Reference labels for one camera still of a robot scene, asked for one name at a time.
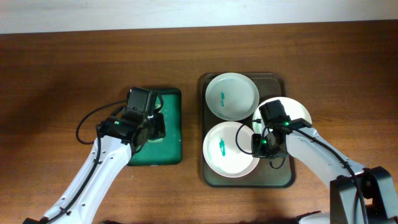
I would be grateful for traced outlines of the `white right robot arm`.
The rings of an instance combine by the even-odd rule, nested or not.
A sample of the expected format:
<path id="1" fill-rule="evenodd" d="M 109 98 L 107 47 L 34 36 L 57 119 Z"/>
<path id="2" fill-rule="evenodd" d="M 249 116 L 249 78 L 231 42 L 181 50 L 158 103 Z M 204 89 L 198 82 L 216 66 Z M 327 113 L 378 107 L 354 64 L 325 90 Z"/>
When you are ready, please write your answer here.
<path id="1" fill-rule="evenodd" d="M 385 168 L 368 168 L 351 160 L 305 119 L 292 119 L 280 100 L 259 106 L 264 123 L 252 135 L 252 156 L 272 161 L 294 157 L 304 163 L 329 189 L 329 213 L 312 212 L 296 223 L 397 223 L 397 193 Z"/>

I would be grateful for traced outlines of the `green yellow sponge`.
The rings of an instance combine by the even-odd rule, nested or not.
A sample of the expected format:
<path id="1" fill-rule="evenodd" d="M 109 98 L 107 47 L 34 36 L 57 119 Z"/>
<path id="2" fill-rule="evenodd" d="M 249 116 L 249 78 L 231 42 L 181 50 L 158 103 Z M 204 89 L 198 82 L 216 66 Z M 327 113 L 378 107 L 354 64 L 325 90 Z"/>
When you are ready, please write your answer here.
<path id="1" fill-rule="evenodd" d="M 164 115 L 161 113 L 162 105 L 155 104 L 154 114 L 149 117 L 150 124 L 152 125 L 149 131 L 149 142 L 160 142 L 165 137 L 165 123 Z"/>

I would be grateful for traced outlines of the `white plate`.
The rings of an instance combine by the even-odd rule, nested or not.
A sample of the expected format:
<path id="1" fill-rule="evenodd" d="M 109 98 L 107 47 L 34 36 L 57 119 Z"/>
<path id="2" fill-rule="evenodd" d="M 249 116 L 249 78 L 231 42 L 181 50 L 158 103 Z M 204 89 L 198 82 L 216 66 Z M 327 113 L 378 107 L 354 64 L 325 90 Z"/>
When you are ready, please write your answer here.
<path id="1" fill-rule="evenodd" d="M 223 177 L 248 175 L 259 163 L 258 158 L 250 155 L 253 134 L 251 128 L 235 121 L 215 125 L 203 140 L 202 150 L 206 163 Z"/>
<path id="2" fill-rule="evenodd" d="M 261 114 L 259 111 L 260 106 L 262 106 L 268 102 L 276 101 L 276 100 L 279 100 L 282 103 L 286 114 L 288 116 L 290 116 L 291 120 L 303 118 L 307 122 L 312 124 L 312 119 L 311 119 L 310 113 L 307 111 L 307 109 L 304 107 L 304 105 L 302 105 L 301 103 L 299 103 L 298 101 L 296 101 L 294 99 L 291 99 L 288 97 L 283 97 L 283 96 L 269 98 L 268 100 L 265 100 L 262 103 L 260 103 L 252 116 L 252 120 L 261 119 Z"/>

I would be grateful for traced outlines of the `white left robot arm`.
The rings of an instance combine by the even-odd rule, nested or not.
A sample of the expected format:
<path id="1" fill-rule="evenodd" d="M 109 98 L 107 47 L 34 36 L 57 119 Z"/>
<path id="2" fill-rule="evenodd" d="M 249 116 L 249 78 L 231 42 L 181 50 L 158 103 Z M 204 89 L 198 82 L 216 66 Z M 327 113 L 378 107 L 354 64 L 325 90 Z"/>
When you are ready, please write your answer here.
<path id="1" fill-rule="evenodd" d="M 162 95 L 134 87 L 104 121 L 85 163 L 39 223 L 91 223 L 116 176 L 147 141 L 165 137 Z"/>

